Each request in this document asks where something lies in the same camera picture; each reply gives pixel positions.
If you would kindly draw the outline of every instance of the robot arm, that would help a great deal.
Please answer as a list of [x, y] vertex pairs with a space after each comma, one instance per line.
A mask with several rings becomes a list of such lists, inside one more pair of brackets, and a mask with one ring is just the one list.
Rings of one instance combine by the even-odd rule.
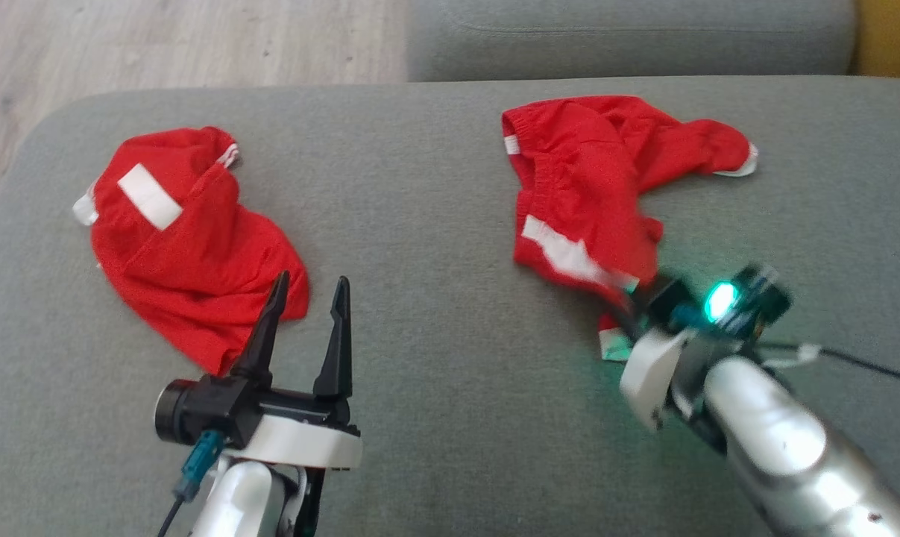
[[[212, 463], [214, 485], [193, 537], [310, 537], [327, 470], [358, 467], [360, 431], [350, 423], [350, 283], [334, 295], [334, 325], [311, 393], [273, 388], [274, 336], [289, 276], [274, 283], [250, 339], [226, 377], [174, 380], [154, 408], [163, 441], [194, 445], [176, 487], [176, 509], [193, 499]], [[217, 442], [205, 447], [205, 439]], [[167, 524], [161, 530], [163, 535]]]
[[[739, 288], [741, 295], [759, 292]], [[638, 337], [621, 377], [633, 412], [653, 430], [668, 411], [684, 419], [726, 455], [757, 513], [778, 535], [900, 537], [900, 497], [856, 445], [795, 400], [754, 353], [764, 319], [777, 319], [783, 310], [764, 316], [757, 297], [732, 300], [733, 307], [749, 310], [741, 316], [751, 322], [733, 325], [739, 330], [710, 316], [708, 326], [675, 323], [672, 330], [671, 323], [658, 323], [692, 319], [675, 312], [676, 304], [692, 301], [674, 281], [649, 300], [649, 316], [664, 326]]]

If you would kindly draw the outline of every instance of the wooden floor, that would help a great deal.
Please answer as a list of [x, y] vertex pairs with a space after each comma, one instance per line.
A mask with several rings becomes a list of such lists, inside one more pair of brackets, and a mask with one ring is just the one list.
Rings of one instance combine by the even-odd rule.
[[406, 80], [406, 0], [0, 0], [0, 188], [23, 136], [118, 90]]

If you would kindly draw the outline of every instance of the green led light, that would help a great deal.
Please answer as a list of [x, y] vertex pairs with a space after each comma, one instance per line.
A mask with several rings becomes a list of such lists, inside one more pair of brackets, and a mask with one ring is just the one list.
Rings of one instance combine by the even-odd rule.
[[710, 322], [717, 322], [738, 301], [738, 288], [727, 282], [715, 286], [705, 299], [705, 316]]

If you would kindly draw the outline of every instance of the gray sofa cushion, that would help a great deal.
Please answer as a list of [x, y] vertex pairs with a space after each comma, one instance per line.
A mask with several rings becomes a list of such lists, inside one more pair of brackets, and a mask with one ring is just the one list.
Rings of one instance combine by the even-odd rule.
[[852, 0], [412, 0], [412, 81], [844, 74]]
[[[198, 370], [118, 299], [71, 205], [126, 137], [214, 123], [242, 144], [242, 201], [309, 268], [275, 384], [308, 389], [340, 274], [353, 295], [364, 465], [327, 478], [319, 535], [766, 535], [718, 456], [652, 435], [597, 359], [600, 304], [512, 264], [518, 180], [500, 112], [641, 95], [758, 144], [746, 179], [644, 198], [662, 264], [700, 285], [769, 262], [795, 297], [771, 339], [900, 369], [900, 81], [627, 78], [103, 95], [46, 119], [0, 200], [0, 535], [154, 534], [187, 449], [154, 400]], [[821, 363], [802, 397], [900, 491], [900, 384]], [[185, 506], [173, 535], [197, 514]]]

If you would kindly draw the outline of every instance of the blue connector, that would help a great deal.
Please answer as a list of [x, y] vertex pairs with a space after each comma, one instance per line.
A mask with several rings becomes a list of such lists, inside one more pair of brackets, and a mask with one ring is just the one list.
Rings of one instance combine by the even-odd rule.
[[211, 469], [211, 465], [217, 461], [218, 456], [224, 450], [224, 434], [221, 431], [208, 429], [201, 433], [191, 455], [188, 456], [184, 466], [181, 466], [181, 480], [174, 487], [174, 497], [183, 502], [191, 502], [198, 495], [201, 488], [201, 480]]
[[702, 332], [713, 332], [714, 326], [705, 317], [705, 314], [699, 312], [688, 304], [679, 304], [672, 310], [671, 322], [684, 327], [692, 327]]

